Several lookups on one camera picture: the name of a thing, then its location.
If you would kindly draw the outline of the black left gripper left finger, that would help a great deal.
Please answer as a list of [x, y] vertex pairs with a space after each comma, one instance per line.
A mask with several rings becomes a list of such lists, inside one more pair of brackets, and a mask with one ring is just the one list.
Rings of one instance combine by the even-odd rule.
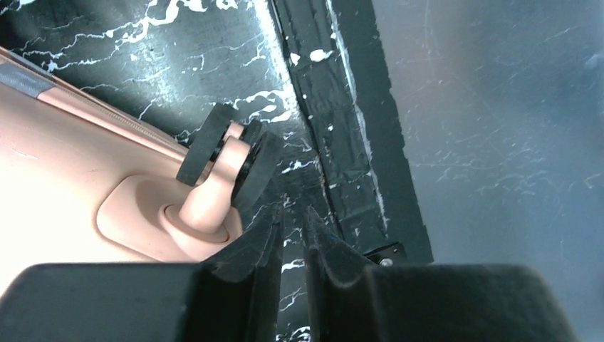
[[39, 264], [1, 297], [3, 341], [272, 341], [283, 210], [197, 263]]

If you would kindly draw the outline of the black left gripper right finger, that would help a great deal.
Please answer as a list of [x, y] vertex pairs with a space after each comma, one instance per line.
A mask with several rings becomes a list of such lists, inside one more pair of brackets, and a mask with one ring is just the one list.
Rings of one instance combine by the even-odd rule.
[[513, 264], [380, 266], [305, 213], [313, 341], [576, 341], [547, 283]]

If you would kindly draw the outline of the pink suitcase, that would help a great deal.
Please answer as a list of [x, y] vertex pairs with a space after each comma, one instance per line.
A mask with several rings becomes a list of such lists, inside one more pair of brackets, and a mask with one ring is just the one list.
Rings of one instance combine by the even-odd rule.
[[1, 290], [47, 263], [200, 262], [238, 239], [283, 139], [219, 103], [189, 147], [1, 50]]

